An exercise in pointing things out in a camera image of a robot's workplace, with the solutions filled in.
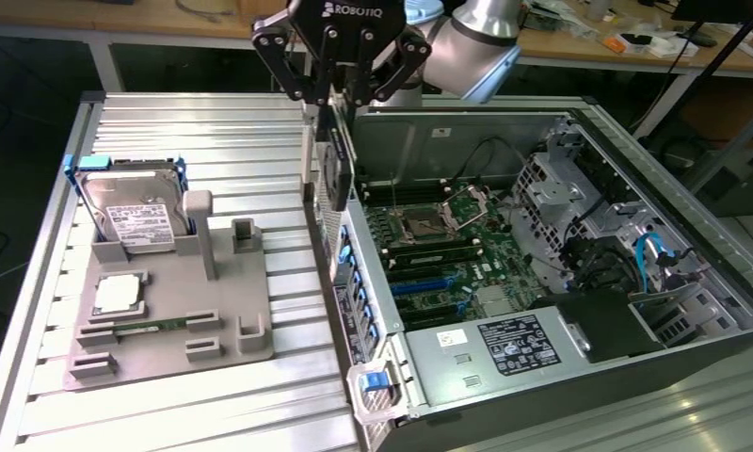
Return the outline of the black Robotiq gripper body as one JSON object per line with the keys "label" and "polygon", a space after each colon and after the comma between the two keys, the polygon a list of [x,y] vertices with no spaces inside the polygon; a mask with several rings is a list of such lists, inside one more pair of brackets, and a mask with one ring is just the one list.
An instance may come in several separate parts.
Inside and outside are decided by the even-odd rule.
{"label": "black Robotiq gripper body", "polygon": [[362,44],[367,58],[375,59],[406,28],[403,1],[290,1],[290,23],[312,55],[322,59],[323,48],[336,50],[339,64],[360,60]]}

